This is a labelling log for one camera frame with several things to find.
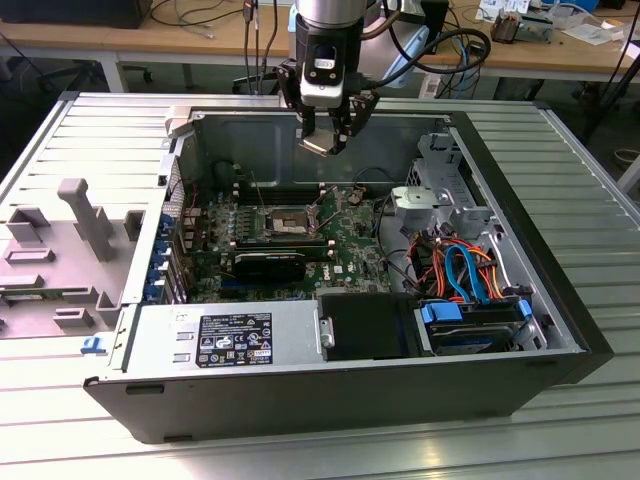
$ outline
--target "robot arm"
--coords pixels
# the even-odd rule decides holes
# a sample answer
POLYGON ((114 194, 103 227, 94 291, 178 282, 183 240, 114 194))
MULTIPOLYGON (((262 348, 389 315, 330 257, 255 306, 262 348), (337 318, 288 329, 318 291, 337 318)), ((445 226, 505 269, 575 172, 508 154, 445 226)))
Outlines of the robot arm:
POLYGON ((375 91, 362 93, 367 82, 358 73, 364 16, 370 3, 376 1, 297 0, 297 61, 283 63, 277 73, 284 101, 302 123, 302 146, 314 153, 340 153, 378 102, 375 91), (316 107, 328 110, 332 131, 316 129, 316 107))
POLYGON ((396 10, 380 25, 364 32, 367 12, 379 13, 380 2, 388 13, 385 0, 296 0, 297 60, 280 65, 277 75, 285 103, 302 123, 301 144, 314 153, 337 155, 344 150, 348 137, 356 136, 371 117, 380 98, 375 89, 391 84, 414 66, 440 75, 455 74, 480 66, 491 52, 491 41, 484 33, 461 27, 440 33, 410 57, 391 28, 401 15, 401 0, 396 0, 396 10), (382 80, 370 81, 358 72, 361 43, 387 30, 406 63, 382 80), (484 44, 475 60, 445 69, 418 65, 437 44, 460 35, 475 36, 484 44), (316 107, 327 109, 332 130, 316 128, 316 107))

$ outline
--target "blue latch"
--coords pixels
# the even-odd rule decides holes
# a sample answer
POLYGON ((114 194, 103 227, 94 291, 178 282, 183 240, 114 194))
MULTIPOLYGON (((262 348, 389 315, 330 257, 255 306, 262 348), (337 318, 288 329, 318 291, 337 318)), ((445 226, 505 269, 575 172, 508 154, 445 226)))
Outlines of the blue latch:
POLYGON ((427 303, 420 312, 424 323, 462 321, 460 307, 453 302, 427 303))
POLYGON ((165 240, 156 240, 153 242, 153 251, 155 253, 164 253, 169 248, 169 244, 165 240))
POLYGON ((147 285, 142 293, 147 300, 157 300, 160 298, 160 288, 157 285, 147 285))
POLYGON ((520 313, 522 313, 525 321, 528 322, 529 320, 531 320, 531 317, 533 317, 533 310, 531 310, 531 305, 529 305, 529 302, 527 302, 526 300, 520 300, 518 302, 518 308, 520 309, 520 313))
POLYGON ((158 280, 160 280, 160 278, 162 278, 162 275, 160 275, 160 272, 157 271, 157 270, 150 269, 147 272, 147 282, 148 283, 157 282, 158 280))
POLYGON ((104 339, 96 336, 85 338, 80 348, 80 353, 95 353, 97 355, 107 353, 107 349, 104 347, 104 339))
POLYGON ((164 265, 165 261, 166 261, 165 257, 160 255, 159 253, 151 254, 151 268, 161 267, 162 265, 164 265))
POLYGON ((171 215, 167 215, 166 213, 163 213, 160 215, 160 224, 158 225, 158 228, 161 231, 164 231, 167 228, 173 227, 173 224, 174 224, 174 221, 171 215))

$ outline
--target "wire bundle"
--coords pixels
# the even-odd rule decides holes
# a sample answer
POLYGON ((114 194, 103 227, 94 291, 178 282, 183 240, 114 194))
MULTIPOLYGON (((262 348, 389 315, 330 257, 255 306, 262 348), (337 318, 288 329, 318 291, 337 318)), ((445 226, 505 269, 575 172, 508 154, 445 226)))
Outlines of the wire bundle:
MULTIPOLYGON (((449 7, 449 12, 453 16, 453 20, 455 23, 444 22, 445 29, 449 30, 447 27, 453 27, 454 29, 460 28, 460 20, 458 19, 458 16, 456 15, 456 13, 453 11, 453 8, 449 7)), ((454 50, 458 55, 460 55, 460 62, 458 63, 458 65, 468 64, 468 58, 469 58, 468 49, 469 49, 470 42, 471 40, 469 39, 468 35, 465 35, 462 38, 455 38, 454 50)), ((453 92, 456 92, 454 98, 459 98, 463 92, 466 92, 469 90, 471 90, 471 98, 473 98, 475 96, 478 83, 480 82, 481 67, 482 67, 481 65, 478 65, 475 71, 473 71, 470 75, 466 75, 465 72, 463 72, 461 78, 458 79, 458 82, 455 84, 454 84, 454 80, 456 78, 455 74, 450 75, 449 78, 445 82, 443 82, 442 89, 436 95, 436 98, 443 98, 445 95, 447 96, 447 98, 451 98, 451 95, 453 92)))
POLYGON ((430 252, 430 260, 433 266, 421 274, 415 285, 428 296, 448 299, 456 303, 470 303, 472 301, 471 296, 460 285, 460 279, 455 279, 452 265, 452 259, 455 256, 457 258, 465 258, 467 265, 463 273, 465 274, 464 276, 469 277, 471 288, 474 292, 473 296, 478 301, 488 303, 491 300, 505 298, 498 285, 497 267, 495 265, 482 265, 483 262, 491 264, 495 262, 480 247, 457 237, 426 239, 422 235, 416 234, 413 243, 406 251, 407 259, 411 260, 419 248, 430 252), (480 285, 480 279, 482 279, 484 287, 480 285), (447 296, 447 292, 452 290, 455 294, 447 296))
MULTIPOLYGON (((383 5, 383 8, 385 10, 385 14, 388 17, 388 20, 391 20, 391 17, 393 16, 393 14, 391 14, 391 15, 389 14, 388 1, 387 0, 382 0, 382 5, 383 5)), ((398 11, 401 9, 401 7, 402 7, 401 1, 398 0, 398 11)), ((483 32, 481 32, 479 30, 476 30, 476 29, 473 29, 473 28, 462 28, 460 26, 460 22, 458 21, 458 18, 455 15, 455 13, 453 12, 453 10, 450 9, 450 11, 453 13, 454 19, 456 21, 456 25, 454 25, 454 24, 450 24, 450 25, 453 25, 455 27, 455 29, 454 30, 447 30, 447 31, 443 32, 440 36, 438 36, 435 40, 432 40, 431 42, 427 43, 423 47, 423 49, 420 52, 418 52, 418 54, 415 57, 410 57, 409 54, 407 54, 407 52, 404 51, 404 49, 400 45, 400 42, 398 41, 398 37, 396 36, 395 31, 393 30, 393 26, 392 26, 393 22, 390 22, 388 27, 387 27, 387 29, 389 31, 389 34, 390 34, 391 39, 393 41, 393 44, 395 45, 395 47, 398 50, 398 52, 400 53, 400 55, 402 55, 405 58, 405 60, 407 60, 407 63, 402 68, 400 68, 399 70, 397 70, 395 73, 393 73, 389 77, 385 78, 384 80, 381 80, 380 82, 373 82, 370 85, 370 88, 378 88, 378 87, 381 87, 381 86, 388 85, 389 83, 392 83, 395 80, 397 80, 398 78, 400 78, 402 75, 404 75, 406 72, 408 72, 413 67, 416 67, 419 70, 422 70, 422 71, 427 72, 427 73, 435 73, 435 74, 440 74, 440 75, 452 75, 452 76, 454 74, 456 74, 456 73, 466 72, 466 71, 469 71, 469 70, 471 70, 473 68, 478 67, 477 70, 478 70, 478 80, 479 80, 479 75, 480 75, 479 68, 480 68, 480 65, 482 65, 482 63, 487 59, 487 57, 489 56, 489 53, 491 52, 491 41, 489 40, 489 37, 487 37, 483 32), (461 51, 461 61, 458 64, 458 66, 455 67, 455 68, 440 69, 440 68, 429 67, 427 65, 422 65, 422 64, 418 63, 420 61, 420 59, 424 55, 426 55, 429 52, 431 52, 434 47, 436 47, 440 43, 443 43, 447 39, 454 38, 454 39, 456 39, 456 40, 454 40, 454 42, 455 41, 460 41, 460 40, 462 40, 462 42, 464 42, 465 39, 466 39, 466 42, 467 42, 467 45, 468 45, 469 41, 470 41, 469 38, 472 37, 472 36, 480 39, 480 41, 484 45, 484 49, 482 50, 482 53, 475 60, 469 61, 469 52, 467 52, 466 49, 463 48, 465 53, 463 54, 462 51, 461 51)), ((464 79, 465 79, 465 76, 463 76, 461 82, 459 82, 458 85, 456 85, 456 86, 459 86, 460 83, 463 83, 462 87, 464 87, 464 79)), ((469 88, 474 88, 474 91, 475 91, 475 87, 477 85, 478 80, 476 80, 476 82, 469 88)))

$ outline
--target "power supply label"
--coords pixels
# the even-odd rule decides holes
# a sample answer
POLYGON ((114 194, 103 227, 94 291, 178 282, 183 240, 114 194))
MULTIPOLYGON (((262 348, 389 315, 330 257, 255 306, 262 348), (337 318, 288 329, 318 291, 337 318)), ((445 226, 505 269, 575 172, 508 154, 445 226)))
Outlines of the power supply label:
POLYGON ((200 368, 273 363, 270 313, 204 315, 200 317, 200 368))

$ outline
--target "black cable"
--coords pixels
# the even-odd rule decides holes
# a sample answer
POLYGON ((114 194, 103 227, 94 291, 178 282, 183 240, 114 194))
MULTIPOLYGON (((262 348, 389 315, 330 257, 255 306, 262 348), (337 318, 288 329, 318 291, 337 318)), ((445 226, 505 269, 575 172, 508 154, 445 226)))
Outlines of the black cable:
POLYGON ((633 16, 633 22, 631 23, 631 31, 629 32, 629 38, 627 38, 627 43, 625 43, 624 49, 622 50, 622 54, 620 55, 620 58, 618 59, 618 64, 616 65, 615 70, 611 74, 611 78, 609 78, 609 81, 607 82, 607 85, 604 87, 604 90, 602 91, 602 95, 600 96, 600 98, 602 98, 602 99, 604 99, 605 95, 607 94, 607 91, 609 90, 609 87, 613 83, 613 79, 618 74, 618 70, 620 70, 620 65, 622 65, 622 60, 624 59, 625 55, 627 54, 627 49, 629 48, 629 43, 631 43, 631 38, 633 37, 633 32, 636 30, 636 22, 638 21, 638 14, 640 14, 640 3, 638 3, 638 8, 636 9, 636 14, 633 16))
MULTIPOLYGON (((454 21, 456 23, 453 24, 451 22, 446 22, 445 21, 444 25, 443 25, 443 28, 445 28, 445 30, 446 30, 445 25, 450 25, 450 26, 452 26, 454 28, 460 28, 460 20, 458 19, 458 16, 456 15, 456 13, 453 11, 453 9, 451 7, 449 7, 449 11, 451 12, 451 15, 453 16, 453 19, 454 19, 454 21)), ((458 46, 457 46, 456 42, 451 42, 451 45, 453 46, 453 50, 460 56, 460 61, 458 62, 458 66, 462 65, 464 63, 464 55, 462 53, 462 50, 458 51, 458 46)), ((438 98, 442 98, 445 93, 447 94, 447 98, 451 98, 451 91, 452 91, 451 90, 451 84, 453 82, 454 77, 455 77, 455 75, 449 75, 449 78, 445 82, 443 82, 443 84, 442 84, 442 90, 440 90, 440 93, 438 93, 435 96, 435 98, 437 98, 437 99, 438 98)))
POLYGON ((153 20, 154 22, 157 22, 157 23, 159 23, 161 25, 167 25, 169 27, 189 27, 189 26, 192 26, 192 25, 202 25, 203 23, 215 22, 216 20, 220 20, 221 18, 228 17, 229 15, 233 15, 234 13, 241 13, 242 12, 242 9, 240 8, 238 10, 232 10, 231 12, 223 13, 222 15, 218 15, 217 17, 207 18, 206 20, 201 20, 199 22, 189 22, 189 23, 170 23, 170 22, 165 22, 164 20, 160 20, 159 18, 157 18, 155 16, 156 10, 158 10, 158 8, 160 8, 162 5, 165 5, 166 3, 169 3, 171 1, 173 1, 173 0, 162 0, 159 4, 157 4, 155 7, 153 7, 151 9, 151 11, 149 12, 149 16, 151 17, 151 20, 153 20))
POLYGON ((418 52, 418 54, 415 57, 413 57, 402 68, 400 68, 399 70, 396 70, 393 74, 391 74, 387 78, 380 80, 379 82, 369 83, 368 88, 371 88, 371 89, 380 88, 395 82, 398 78, 400 78, 402 75, 407 73, 410 69, 412 69, 427 52, 433 49, 433 47, 435 47, 436 45, 439 45, 440 43, 444 42, 445 40, 451 37, 461 36, 464 34, 478 37, 480 40, 482 40, 482 43, 484 43, 486 47, 485 50, 482 52, 482 55, 476 58, 473 62, 468 63, 467 65, 464 65, 462 67, 448 68, 448 69, 441 70, 441 69, 427 67, 426 65, 423 65, 424 70, 429 73, 438 73, 440 75, 447 75, 452 73, 466 72, 467 70, 471 70, 472 68, 480 65, 482 62, 484 62, 487 59, 487 57, 491 53, 491 40, 489 40, 489 37, 487 37, 480 30, 476 30, 474 28, 460 28, 458 30, 450 30, 442 33, 438 38, 427 43, 422 48, 422 50, 418 52))
POLYGON ((256 15, 256 95, 260 95, 260 18, 258 17, 258 1, 255 0, 254 4, 256 15))
POLYGON ((247 84, 249 85, 249 95, 253 95, 251 85, 251 72, 249 71, 249 22, 244 22, 244 66, 247 69, 247 84))
POLYGON ((382 227, 382 216, 384 215, 384 207, 386 206, 387 202, 390 199, 391 199, 391 193, 389 193, 385 197, 384 201, 382 202, 382 208, 380 209, 380 214, 378 215, 378 223, 376 224, 376 244, 378 245, 378 249, 380 250, 380 256, 384 259, 384 261, 387 262, 387 265, 389 265, 396 272, 398 272, 402 277, 404 277, 404 279, 407 280, 407 282, 409 282, 409 285, 417 289, 418 284, 416 284, 416 282, 414 282, 409 275, 405 274, 402 268, 398 267, 395 263, 389 260, 389 256, 385 253, 384 248, 382 248, 382 242, 380 241, 380 229, 382 227))
POLYGON ((264 56, 262 57, 262 71, 260 74, 260 81, 258 86, 258 91, 260 95, 262 95, 262 79, 267 73, 267 59, 269 58, 269 51, 271 50, 271 45, 273 45, 273 41, 276 39, 276 35, 278 34, 278 0, 273 0, 273 32, 271 32, 271 38, 267 43, 267 48, 264 51, 264 56))
POLYGON ((402 15, 402 0, 396 0, 396 1, 397 1, 397 5, 396 5, 395 11, 391 15, 389 15, 389 8, 386 8, 385 15, 387 16, 387 19, 382 23, 382 25, 376 27, 370 32, 364 32, 363 34, 361 34, 360 40, 372 40, 376 37, 379 37, 380 35, 382 35, 384 32, 386 32, 391 28, 391 26, 395 23, 395 21, 400 18, 400 15, 402 15))
POLYGON ((51 85, 54 90, 56 90, 58 93, 61 93, 61 90, 58 88, 58 86, 55 83, 53 83, 51 80, 49 80, 49 78, 47 78, 47 76, 44 73, 42 73, 42 71, 38 67, 35 66, 35 64, 31 61, 31 59, 29 57, 27 57, 24 53, 22 53, 22 51, 18 47, 16 47, 16 44, 13 43, 11 40, 9 40, 6 37, 6 35, 4 33, 2 33, 1 31, 0 31, 0 37, 2 37, 4 39, 4 41, 7 42, 7 44, 18 53, 18 55, 20 55, 22 58, 24 58, 24 60, 29 65, 31 65, 31 68, 33 68, 35 70, 35 72, 38 75, 40 75, 40 77, 42 77, 44 80, 46 80, 46 82, 49 85, 51 85))
POLYGON ((352 183, 355 185, 356 183, 358 183, 358 179, 362 176, 362 174, 374 170, 376 172, 380 172, 382 173, 385 177, 387 177, 389 180, 391 180, 393 183, 400 183, 398 182, 395 178, 393 178, 393 176, 389 173, 388 170, 385 170, 382 167, 365 167, 362 170, 360 170, 358 173, 356 173, 353 177, 352 183))
POLYGON ((216 3, 212 7, 192 8, 191 10, 187 10, 186 12, 181 13, 179 16, 180 17, 185 17, 187 15, 191 15, 192 13, 196 13, 196 12, 206 12, 207 10, 215 10, 220 5, 222 5, 223 3, 224 3, 224 0, 220 0, 218 3, 216 3))
MULTIPOLYGON (((389 2, 388 0, 382 0, 382 7, 384 8, 384 13, 386 16, 389 16, 389 2)), ((451 9, 451 7, 449 7, 449 11, 453 14, 454 20, 456 21, 457 25, 454 25, 456 28, 460 28, 460 20, 458 20, 458 16, 455 14, 455 12, 451 9)), ((389 35, 391 36, 391 40, 393 41, 394 46, 396 47, 396 50, 398 50, 398 53, 400 53, 400 55, 402 55, 404 57, 405 60, 412 60, 411 56, 404 50, 404 48, 402 47, 402 45, 400 45, 400 41, 398 40, 398 36, 396 35, 395 30, 393 29, 393 26, 390 25, 389 26, 389 35)), ((462 63, 462 52, 459 53, 460 55, 460 63, 462 63)), ((421 63, 416 63, 415 67, 418 70, 422 70, 423 72, 427 72, 427 73, 435 73, 432 71, 432 69, 425 67, 424 65, 422 65, 421 63)))

